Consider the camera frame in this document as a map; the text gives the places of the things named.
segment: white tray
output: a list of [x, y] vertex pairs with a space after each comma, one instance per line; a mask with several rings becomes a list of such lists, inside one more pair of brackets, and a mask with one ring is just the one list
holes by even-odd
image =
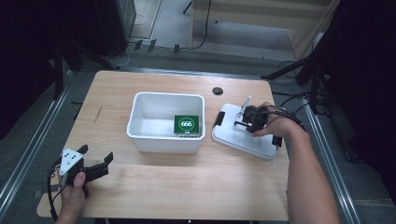
[[271, 160], [276, 155], [276, 146], [272, 144], [271, 134], [263, 137], [253, 137], [242, 125], [234, 125], [236, 114], [241, 110], [241, 106], [225, 104], [221, 111], [224, 118], [221, 125], [215, 124], [212, 138], [215, 142], [241, 150], [264, 160]]

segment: wooden table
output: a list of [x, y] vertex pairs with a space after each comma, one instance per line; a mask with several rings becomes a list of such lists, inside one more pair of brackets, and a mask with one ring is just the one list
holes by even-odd
[[[213, 0], [209, 19], [287, 29], [297, 60], [325, 32], [339, 0]], [[209, 0], [192, 0], [191, 41], [194, 21], [205, 21]]]
[[[221, 87], [224, 93], [214, 95]], [[134, 96], [140, 91], [201, 94], [205, 98], [206, 137], [196, 154], [142, 153], [126, 134]], [[94, 180], [84, 217], [287, 220], [289, 157], [284, 147], [271, 161], [223, 147], [211, 138], [221, 106], [273, 103], [262, 80], [223, 77], [97, 73], [65, 147], [87, 144], [85, 165], [114, 161], [109, 175]], [[37, 213], [50, 217], [47, 194]], [[61, 199], [57, 198], [57, 211]]]

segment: black cable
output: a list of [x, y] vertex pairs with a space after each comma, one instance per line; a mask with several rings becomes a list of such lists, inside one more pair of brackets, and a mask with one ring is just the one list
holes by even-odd
[[181, 49], [198, 50], [206, 42], [206, 38], [207, 38], [207, 23], [209, 21], [209, 13], [210, 13], [210, 6], [211, 5], [212, 5], [212, 0], [209, 0], [209, 7], [207, 8], [207, 15], [206, 15], [206, 22], [205, 22], [205, 37], [204, 37], [204, 40], [202, 41], [202, 43], [199, 46], [194, 47], [194, 48], [181, 48]]
[[280, 92], [280, 91], [272, 91], [273, 95], [284, 95], [284, 96], [294, 96], [295, 94]]
[[265, 105], [265, 106], [261, 106], [261, 107], [263, 107], [263, 108], [273, 108], [273, 109], [281, 110], [281, 111], [287, 113], [287, 111], [284, 108], [282, 108], [282, 106], [278, 106], [278, 105]]
[[53, 199], [52, 199], [52, 189], [50, 188], [50, 179], [53, 177], [55, 173], [55, 167], [59, 164], [59, 162], [53, 163], [49, 170], [48, 178], [47, 178], [47, 193], [49, 196], [49, 206], [50, 206], [50, 215], [52, 216], [52, 219], [56, 221], [58, 219], [58, 215], [56, 214], [56, 209], [55, 206], [53, 205]]
[[157, 48], [157, 49], [174, 49], [174, 48], [170, 48], [170, 47], [162, 47], [162, 46], [155, 46], [155, 48]]
[[119, 54], [120, 54], [123, 50], [125, 50], [126, 48], [118, 49], [117, 52], [116, 52], [114, 55], [112, 55], [111, 57], [106, 57], [106, 58], [107, 58], [108, 60], [109, 60], [109, 59], [113, 59], [113, 58], [119, 56]]
[[56, 197], [58, 197], [58, 195], [60, 193], [62, 193], [62, 191], [64, 191], [65, 188], [66, 188], [66, 185], [63, 188], [61, 188], [61, 190], [59, 190], [59, 192], [57, 194], [55, 194], [55, 197], [53, 197], [53, 199], [52, 199], [54, 202], [55, 202]]
[[301, 109], [303, 109], [306, 105], [309, 105], [309, 102], [303, 104], [302, 106], [300, 106], [298, 109], [296, 109], [296, 110], [294, 111], [294, 113], [297, 114], [297, 113], [298, 113]]
[[[281, 65], [282, 63], [295, 63], [295, 61], [283, 61], [283, 62], [279, 63], [279, 64], [277, 65], [277, 70], [278, 70], [278, 71], [280, 70], [280, 65]], [[298, 75], [296, 74], [295, 69], [293, 70], [293, 73], [294, 73], [295, 77], [290, 77], [290, 76], [287, 75], [287, 73], [285, 73], [283, 76], [288, 77], [288, 78], [296, 78]]]
[[329, 115], [329, 108], [326, 106], [325, 103], [326, 103], [325, 100], [319, 100], [319, 101], [316, 101], [316, 102], [315, 102], [315, 104], [314, 104], [314, 107], [315, 107], [315, 108], [317, 108], [318, 105], [321, 105], [321, 106], [324, 106], [324, 110], [325, 110], [323, 113], [320, 113], [318, 110], [316, 110], [316, 111], [317, 111], [317, 114], [319, 114], [319, 115], [326, 115], [326, 116]]
[[298, 126], [300, 126], [301, 128], [303, 128], [303, 129], [305, 130], [303, 123], [302, 123], [299, 119], [297, 119], [297, 118], [295, 118], [294, 116], [290, 115], [286, 110], [282, 110], [282, 111], [264, 111], [264, 112], [258, 112], [258, 113], [251, 114], [251, 115], [248, 116], [248, 117], [250, 118], [250, 117], [258, 116], [258, 115], [271, 115], [271, 114], [275, 114], [275, 115], [282, 116], [282, 117], [287, 118], [287, 119], [291, 119], [291, 120], [293, 120]]
[[302, 93], [300, 93], [300, 94], [296, 94], [296, 95], [293, 95], [292, 97], [290, 97], [289, 99], [287, 99], [286, 101], [284, 101], [281, 105], [280, 105], [280, 107], [283, 107], [283, 105], [285, 105], [287, 102], [289, 102], [289, 101], [291, 101], [292, 99], [294, 99], [294, 98], [297, 98], [297, 97], [308, 97], [309, 96], [309, 92], [302, 92]]

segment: white plastic bin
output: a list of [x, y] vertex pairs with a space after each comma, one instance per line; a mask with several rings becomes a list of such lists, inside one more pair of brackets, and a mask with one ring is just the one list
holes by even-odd
[[[198, 115], [199, 136], [176, 136], [175, 115]], [[141, 91], [134, 97], [126, 132], [139, 151], [196, 153], [205, 137], [205, 99], [196, 94]]]

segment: wire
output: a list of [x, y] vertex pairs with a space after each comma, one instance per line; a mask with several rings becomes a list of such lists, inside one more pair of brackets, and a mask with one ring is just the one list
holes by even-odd
[[291, 119], [291, 120], [293, 120], [297, 125], [299, 125], [300, 127], [302, 127], [302, 128], [305, 130], [303, 123], [302, 123], [299, 119], [295, 118], [293, 115], [289, 114], [289, 113], [288, 113], [286, 110], [284, 110], [284, 109], [281, 109], [280, 111], [279, 111], [279, 110], [276, 110], [276, 111], [263, 111], [263, 112], [258, 112], [258, 113], [251, 114], [251, 115], [249, 115], [248, 117], [251, 118], [251, 117], [253, 117], [253, 116], [258, 116], [258, 115], [270, 115], [270, 114], [275, 114], [275, 115], [282, 116], [282, 117], [287, 118], [287, 119]]
[[286, 112], [286, 110], [284, 108], [282, 108], [281, 106], [278, 105], [265, 105], [262, 106], [263, 108], [273, 108], [273, 109], [277, 109], [277, 110], [281, 110], [283, 112]]
[[112, 55], [110, 58], [115, 58], [115, 57], [119, 56], [119, 54], [120, 54], [121, 52], [123, 52], [123, 49], [117, 50], [117, 52], [116, 52], [114, 55]]
[[202, 43], [199, 46], [194, 47], [194, 48], [181, 48], [181, 49], [198, 50], [206, 42], [206, 38], [207, 38], [207, 23], [209, 21], [209, 13], [210, 13], [210, 6], [211, 5], [212, 5], [212, 0], [209, 0], [209, 7], [207, 8], [207, 15], [206, 15], [206, 22], [205, 22], [205, 37], [204, 37], [204, 40], [202, 41]]
[[294, 96], [295, 94], [289, 94], [285, 92], [280, 92], [280, 91], [272, 91], [273, 95], [284, 95], [284, 96]]
[[[129, 41], [128, 43], [130, 44], [136, 44], [134, 41]], [[148, 44], [141, 44], [141, 46], [146, 46], [149, 47], [150, 45]], [[156, 49], [175, 49], [175, 48], [169, 48], [169, 47], [162, 47], [162, 46], [155, 46]]]
[[[278, 70], [278, 71], [280, 70], [280, 65], [281, 65], [282, 63], [295, 63], [295, 61], [283, 61], [283, 62], [279, 63], [279, 64], [277, 65], [277, 70]], [[294, 73], [295, 77], [290, 77], [290, 76], [288, 76], [287, 74], [284, 74], [283, 76], [288, 77], [288, 78], [297, 78], [298, 75], [296, 74], [295, 69], [293, 70], [293, 73]]]
[[146, 22], [148, 22], [148, 20], [149, 20], [149, 19], [148, 19], [148, 17], [147, 17], [147, 16], [145, 16], [145, 15], [142, 15], [142, 14], [136, 14], [136, 15], [133, 15], [133, 16], [132, 16], [132, 17], [129, 19], [129, 21], [130, 21], [130, 22], [133, 22], [133, 21], [132, 21], [132, 18], [133, 18], [133, 17], [135, 17], [135, 18], [136, 18], [137, 16], [141, 16], [141, 17], [145, 18], [146, 20], [145, 20], [145, 21], [143, 21], [143, 22], [141, 22], [141, 23], [134, 23], [134, 25], [143, 25], [143, 24], [145, 24]]
[[[318, 105], [324, 107], [324, 112], [321, 112], [321, 113], [320, 113], [320, 112], [318, 111]], [[325, 101], [325, 100], [316, 101], [315, 104], [314, 104], [314, 106], [315, 106], [315, 109], [316, 109], [317, 114], [319, 114], [319, 115], [330, 116], [330, 110], [329, 110], [329, 107], [326, 106], [326, 101]]]
[[303, 104], [302, 106], [300, 106], [297, 110], [294, 111], [295, 114], [297, 114], [301, 109], [303, 109], [306, 105], [309, 105], [308, 103]]
[[106, 59], [107, 59], [110, 63], [112, 63], [112, 64], [114, 64], [114, 65], [116, 65], [116, 66], [124, 66], [124, 65], [126, 65], [126, 64], [130, 61], [130, 56], [129, 56], [129, 53], [128, 53], [128, 48], [132, 47], [133, 45], [134, 45], [134, 44], [128, 46], [128, 47], [125, 49], [125, 54], [126, 54], [126, 56], [127, 56], [127, 61], [126, 61], [126, 63], [114, 63], [113, 61], [111, 61], [111, 60], [108, 58], [108, 56], [106, 56]]
[[289, 99], [287, 99], [286, 101], [284, 101], [284, 102], [280, 105], [280, 107], [283, 107], [283, 105], [285, 105], [287, 102], [289, 102], [289, 101], [291, 101], [292, 99], [295, 99], [295, 98], [297, 98], [297, 97], [306, 98], [306, 97], [308, 97], [308, 96], [309, 96], [309, 92], [303, 92], [303, 93], [300, 93], [300, 94], [293, 95], [293, 96], [291, 96]]
[[65, 185], [63, 188], [61, 188], [61, 190], [59, 190], [59, 192], [55, 195], [55, 197], [53, 197], [52, 201], [55, 202], [56, 197], [58, 197], [58, 195], [60, 193], [62, 193], [62, 191], [64, 191], [64, 189], [66, 188], [67, 185]]
[[56, 214], [56, 209], [55, 206], [53, 205], [53, 198], [52, 198], [52, 190], [50, 188], [50, 180], [54, 176], [54, 173], [56, 171], [55, 167], [61, 162], [62, 157], [60, 157], [49, 169], [48, 177], [47, 177], [47, 193], [49, 197], [49, 207], [50, 207], [50, 215], [52, 216], [52, 219], [56, 221], [58, 219], [58, 214]]

